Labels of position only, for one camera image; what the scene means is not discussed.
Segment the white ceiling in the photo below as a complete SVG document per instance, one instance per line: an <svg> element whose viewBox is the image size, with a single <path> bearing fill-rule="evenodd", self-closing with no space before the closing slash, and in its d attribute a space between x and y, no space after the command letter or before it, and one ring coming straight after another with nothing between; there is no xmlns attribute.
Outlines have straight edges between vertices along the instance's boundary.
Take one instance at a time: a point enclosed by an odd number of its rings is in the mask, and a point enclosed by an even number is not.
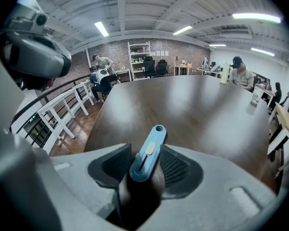
<svg viewBox="0 0 289 231"><path fill-rule="evenodd" d="M236 49L256 47L274 52L278 61L289 58L289 30L285 23L235 20L232 13L259 12L282 17L270 0L37 0L50 17L54 38L70 51L85 45L131 38L165 38L194 43L226 43ZM94 23L102 21L109 37ZM178 36L173 32L191 25ZM243 29L249 39L224 38L221 30Z"/></svg>

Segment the wooden floor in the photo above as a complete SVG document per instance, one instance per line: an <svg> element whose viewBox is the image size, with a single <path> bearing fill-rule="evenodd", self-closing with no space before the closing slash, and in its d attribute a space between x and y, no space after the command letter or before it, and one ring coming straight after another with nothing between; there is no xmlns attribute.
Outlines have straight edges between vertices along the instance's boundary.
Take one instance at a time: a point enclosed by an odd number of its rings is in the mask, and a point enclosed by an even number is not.
<svg viewBox="0 0 289 231"><path fill-rule="evenodd" d="M92 106L90 102L86 102L85 107L89 115L86 116L82 111L79 111L78 114L76 114L76 118L67 125L71 132L75 135L75 138L70 138L63 131L61 134L61 140L57 141L57 143L53 146L50 152L50 156L61 156L83 152L88 136L95 123L102 104L95 102L95 106ZM274 162L270 162L270 160L266 161L261 178L261 181L274 192L276 190L276 181L274 179L274 175L278 170L279 162L280 154L277 152Z"/></svg>

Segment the tube light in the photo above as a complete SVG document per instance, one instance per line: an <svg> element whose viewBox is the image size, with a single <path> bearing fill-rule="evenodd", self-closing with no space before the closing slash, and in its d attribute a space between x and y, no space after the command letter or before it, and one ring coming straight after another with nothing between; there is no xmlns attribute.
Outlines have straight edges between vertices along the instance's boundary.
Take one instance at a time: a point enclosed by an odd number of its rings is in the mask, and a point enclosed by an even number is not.
<svg viewBox="0 0 289 231"><path fill-rule="evenodd" d="M179 33L183 33L183 32L185 32L185 31L187 31L189 29L192 29L192 27L191 26L184 27L183 29L175 32L173 35L178 35Z"/></svg>
<svg viewBox="0 0 289 231"><path fill-rule="evenodd" d="M106 37L106 36L108 36L109 34L107 33L107 31L106 31L106 29L105 29L105 27L104 27L104 25L103 25L103 23L100 21L100 22L97 22L97 23L94 23L95 24L95 26L97 27L97 29L99 29L100 30L100 32L102 33L102 35L104 36L104 37Z"/></svg>
<svg viewBox="0 0 289 231"><path fill-rule="evenodd" d="M256 49L256 48L252 48L251 50L252 51L256 51L256 52L260 52L260 53L263 53L263 54L267 54L267 55L270 55L270 56L275 56L274 53L271 53L271 52L268 52L268 51L263 51L263 50L259 50L259 49Z"/></svg>
<svg viewBox="0 0 289 231"><path fill-rule="evenodd" d="M225 44L209 44L210 47L226 47Z"/></svg>
<svg viewBox="0 0 289 231"><path fill-rule="evenodd" d="M264 13L234 13L232 14L235 19L256 19L256 20L265 20L275 23L280 23L281 19L277 16L264 14Z"/></svg>

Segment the pants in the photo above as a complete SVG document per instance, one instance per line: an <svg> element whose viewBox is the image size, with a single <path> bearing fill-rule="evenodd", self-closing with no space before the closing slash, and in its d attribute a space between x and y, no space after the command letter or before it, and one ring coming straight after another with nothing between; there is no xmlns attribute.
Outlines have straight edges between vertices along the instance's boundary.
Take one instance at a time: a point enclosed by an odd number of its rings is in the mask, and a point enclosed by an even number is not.
<svg viewBox="0 0 289 231"><path fill-rule="evenodd" d="M96 100L99 100L97 92L101 91L101 89L99 89L97 86L95 86L95 87L91 87L91 91L93 93L93 96L96 98Z"/></svg>

